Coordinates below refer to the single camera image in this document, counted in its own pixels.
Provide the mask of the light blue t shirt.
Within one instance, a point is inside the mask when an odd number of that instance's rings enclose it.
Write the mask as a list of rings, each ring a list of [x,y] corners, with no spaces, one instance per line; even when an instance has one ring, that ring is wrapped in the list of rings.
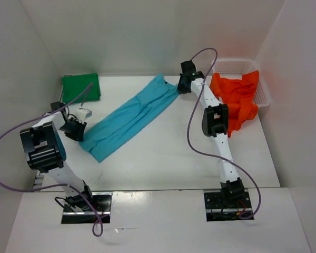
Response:
[[[178,95],[176,85],[167,82],[162,74],[157,75],[139,93],[87,130],[81,148],[101,163],[157,118]]]

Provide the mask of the green t shirt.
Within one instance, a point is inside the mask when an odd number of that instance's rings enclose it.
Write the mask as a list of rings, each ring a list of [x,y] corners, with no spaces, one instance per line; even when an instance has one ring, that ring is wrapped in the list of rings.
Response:
[[[99,101],[101,97],[100,84],[97,73],[82,74],[82,75],[67,75],[62,77],[63,95],[62,101],[65,104],[73,101],[79,96],[90,84],[92,87],[89,92],[86,92],[75,103]]]

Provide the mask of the orange t shirt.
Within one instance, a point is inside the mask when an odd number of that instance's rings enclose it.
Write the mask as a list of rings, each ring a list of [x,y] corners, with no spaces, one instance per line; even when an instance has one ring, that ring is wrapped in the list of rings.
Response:
[[[258,113],[258,106],[253,103],[253,83],[243,80],[227,80],[218,73],[212,75],[210,89],[217,98],[229,108],[228,136],[241,129],[247,120],[253,120]]]

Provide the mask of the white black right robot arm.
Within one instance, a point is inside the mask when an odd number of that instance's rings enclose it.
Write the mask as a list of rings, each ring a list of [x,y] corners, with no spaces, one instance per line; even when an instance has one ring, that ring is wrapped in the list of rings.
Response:
[[[228,143],[229,108],[215,97],[206,84],[205,76],[197,71],[193,61],[181,63],[181,74],[177,85],[179,94],[193,92],[197,96],[197,104],[203,108],[201,128],[203,134],[216,147],[215,156],[223,160],[220,170],[221,203],[226,207],[233,207],[245,193],[245,187],[233,164],[232,154]]]

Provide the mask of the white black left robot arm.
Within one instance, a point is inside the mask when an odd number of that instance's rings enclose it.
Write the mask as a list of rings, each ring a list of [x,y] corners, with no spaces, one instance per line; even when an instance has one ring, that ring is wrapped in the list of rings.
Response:
[[[89,186],[66,163],[66,151],[58,134],[58,131],[63,131],[69,139],[82,142],[87,125],[85,119],[91,113],[84,110],[78,118],[62,109],[64,105],[60,101],[51,103],[51,111],[45,118],[20,131],[23,150],[32,170],[49,175],[61,185],[71,210],[91,211],[94,197]]]

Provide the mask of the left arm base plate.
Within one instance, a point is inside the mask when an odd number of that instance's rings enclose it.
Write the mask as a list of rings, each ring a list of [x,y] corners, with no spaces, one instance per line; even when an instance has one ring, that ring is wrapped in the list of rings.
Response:
[[[110,223],[112,195],[111,192],[92,192],[93,207],[101,217],[102,223]],[[61,224],[93,224],[97,221],[90,207],[88,210],[71,207],[62,197],[56,197],[56,201],[63,209]]]

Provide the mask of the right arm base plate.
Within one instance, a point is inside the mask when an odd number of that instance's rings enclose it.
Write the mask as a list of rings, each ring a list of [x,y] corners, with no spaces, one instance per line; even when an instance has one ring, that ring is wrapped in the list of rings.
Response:
[[[220,190],[204,191],[207,222],[241,220],[253,214],[249,193],[245,191],[239,200],[224,200]]]

